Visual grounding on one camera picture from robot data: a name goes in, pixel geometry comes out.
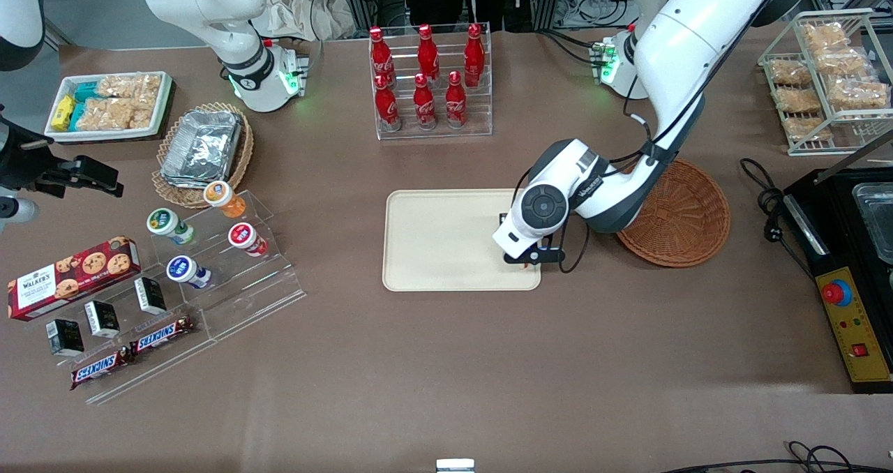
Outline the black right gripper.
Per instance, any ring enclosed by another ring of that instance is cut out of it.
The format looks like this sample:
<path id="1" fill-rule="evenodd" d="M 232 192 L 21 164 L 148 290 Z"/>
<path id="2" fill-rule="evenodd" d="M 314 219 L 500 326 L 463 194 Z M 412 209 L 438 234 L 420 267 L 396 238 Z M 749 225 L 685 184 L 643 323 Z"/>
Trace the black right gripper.
<path id="1" fill-rule="evenodd" d="M 6 137 L 1 151 L 1 185 L 7 190 L 35 191 L 53 197 L 65 197 L 67 186 L 75 189 L 102 191 L 114 197 L 122 197 L 124 185 L 118 182 L 119 171 L 105 163 L 76 156 L 61 162 L 49 146 L 52 138 L 32 132 L 25 127 L 1 117 L 2 136 Z M 64 180 L 45 179 L 60 165 Z"/>

